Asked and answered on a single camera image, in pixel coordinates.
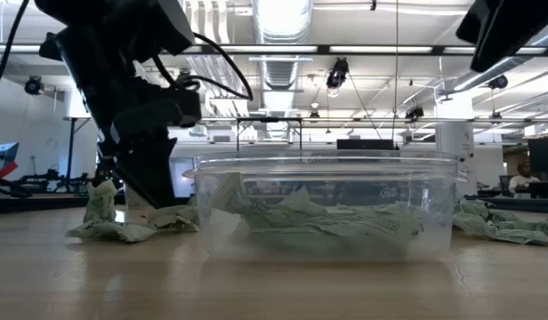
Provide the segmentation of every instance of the chair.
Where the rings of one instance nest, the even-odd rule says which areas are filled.
[[[513,176],[502,175],[499,176],[499,182],[502,187],[502,196],[513,196],[512,192],[509,190],[509,183],[512,180]]]

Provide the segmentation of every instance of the person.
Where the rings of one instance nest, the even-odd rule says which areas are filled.
[[[528,188],[529,183],[539,181],[536,177],[531,176],[531,164],[529,162],[520,163],[517,165],[517,171],[520,175],[513,177],[509,181],[509,190],[514,194],[516,199],[530,199],[529,193],[517,193],[516,188]]]

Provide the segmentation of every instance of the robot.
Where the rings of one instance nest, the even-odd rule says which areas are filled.
[[[163,68],[159,53],[177,55],[195,42],[178,1],[35,3],[66,25],[46,36],[39,55],[67,65],[99,128],[104,164],[154,207],[173,205],[168,160],[176,139],[168,138],[167,126],[191,127],[201,118],[199,85],[189,79],[168,80],[169,88],[149,84],[135,76],[133,62],[154,59]]]

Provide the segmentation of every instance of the spotlight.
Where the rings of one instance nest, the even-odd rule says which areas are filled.
[[[338,95],[339,95],[339,92],[341,91],[341,89],[337,88],[337,89],[329,89],[327,88],[327,96],[329,98],[336,98]]]
[[[411,107],[407,110],[406,119],[416,120],[424,116],[424,110],[421,106]]]
[[[310,117],[313,117],[313,118],[320,118],[319,116],[319,111],[318,111],[318,107],[319,107],[319,103],[317,102],[313,102],[311,104],[311,113],[310,113]]]
[[[337,58],[334,67],[329,72],[329,76],[327,77],[326,85],[328,91],[335,92],[335,90],[339,89],[347,79],[348,73],[349,63],[347,63],[347,59]]]
[[[494,112],[491,115],[489,115],[490,119],[502,119],[502,113],[501,112]]]
[[[44,92],[44,84],[40,76],[30,76],[25,83],[25,92],[30,95],[39,95]]]
[[[488,82],[488,88],[491,90],[494,89],[504,89],[507,87],[507,84],[509,84],[509,81],[507,80],[506,76],[499,76],[495,78],[494,80]]]

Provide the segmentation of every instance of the wooden table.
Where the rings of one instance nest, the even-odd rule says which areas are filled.
[[[456,233],[438,263],[226,263],[198,235],[65,238],[83,214],[0,215],[0,320],[548,319],[548,247]]]

